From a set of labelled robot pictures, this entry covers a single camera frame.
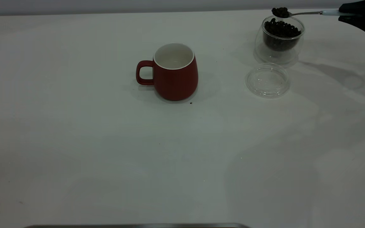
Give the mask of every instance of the red mug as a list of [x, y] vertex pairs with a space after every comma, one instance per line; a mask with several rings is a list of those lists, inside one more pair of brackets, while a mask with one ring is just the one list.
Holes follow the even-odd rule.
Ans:
[[[153, 79], [142, 79], [140, 68], [152, 67]], [[197, 89], [198, 68], [195, 54], [187, 45], [169, 43], [159, 48], [153, 61], [140, 61], [136, 80], [141, 85], [154, 85], [159, 95], [179, 101], [190, 97]]]

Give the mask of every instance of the mug rim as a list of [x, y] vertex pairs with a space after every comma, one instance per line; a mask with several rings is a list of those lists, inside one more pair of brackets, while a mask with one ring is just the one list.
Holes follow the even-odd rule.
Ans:
[[[183, 46], [186, 46], [191, 52], [192, 52], [192, 59], [191, 59], [191, 61], [189, 62], [189, 63], [187, 63], [185, 66], [182, 66], [182, 67], [179, 67], [179, 68], [166, 68], [166, 67], [163, 67], [163, 66], [161, 66], [157, 61], [156, 61], [156, 59], [155, 59], [155, 55], [156, 55], [156, 53], [157, 53], [157, 51], [160, 49], [160, 48], [162, 48], [162, 47], [164, 47], [164, 46], [166, 46], [166, 45], [170, 45], [170, 44], [180, 44], [180, 45], [183, 45]], [[165, 45], [162, 45], [161, 47], [159, 47], [157, 50], [156, 50], [156, 52], [153, 54], [153, 61], [156, 63], [156, 65], [157, 66], [159, 66], [159, 67], [161, 67], [161, 68], [163, 68], [163, 69], [166, 69], [166, 70], [171, 70], [171, 71], [174, 71], [174, 70], [181, 70], [181, 69], [183, 69], [183, 68], [186, 68], [187, 66], [189, 66], [193, 61], [194, 61], [194, 58], [195, 58], [195, 53], [194, 53], [194, 51], [192, 50], [192, 48], [190, 47], [190, 46], [188, 46], [188, 45], [186, 45], [185, 43], [167, 43], [167, 44], [165, 44]]]

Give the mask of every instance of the mug handle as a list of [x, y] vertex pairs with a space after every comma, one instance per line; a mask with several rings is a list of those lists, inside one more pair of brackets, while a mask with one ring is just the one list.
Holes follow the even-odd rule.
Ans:
[[153, 79], [143, 79], [140, 77], [140, 68], [142, 67], [153, 67], [153, 61], [144, 60], [138, 63], [136, 67], [136, 81], [144, 86], [154, 85]]

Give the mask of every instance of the spoon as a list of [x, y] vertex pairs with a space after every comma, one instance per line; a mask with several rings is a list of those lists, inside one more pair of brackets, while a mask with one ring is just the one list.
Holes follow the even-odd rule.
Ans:
[[319, 15], [324, 15], [324, 16], [355, 16], [356, 15], [354, 13], [341, 13], [337, 9], [326, 9], [326, 10], [322, 10], [322, 11], [305, 12], [305, 13], [290, 13], [290, 12], [288, 12], [288, 14], [289, 14], [288, 17], [292, 17], [292, 16], [295, 16], [295, 15], [304, 15], [304, 14], [319, 14]]

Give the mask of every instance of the glass jar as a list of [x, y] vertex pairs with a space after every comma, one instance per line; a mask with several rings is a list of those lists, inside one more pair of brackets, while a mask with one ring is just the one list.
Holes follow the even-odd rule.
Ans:
[[[300, 35], [284, 38], [272, 35], [265, 29], [265, 23], [275, 18], [276, 22], [283, 21], [298, 28]], [[298, 61], [299, 52], [303, 45], [304, 24], [295, 17], [280, 18], [270, 16], [263, 20], [255, 40], [255, 55], [259, 62], [272, 62], [281, 66], [292, 65]]]

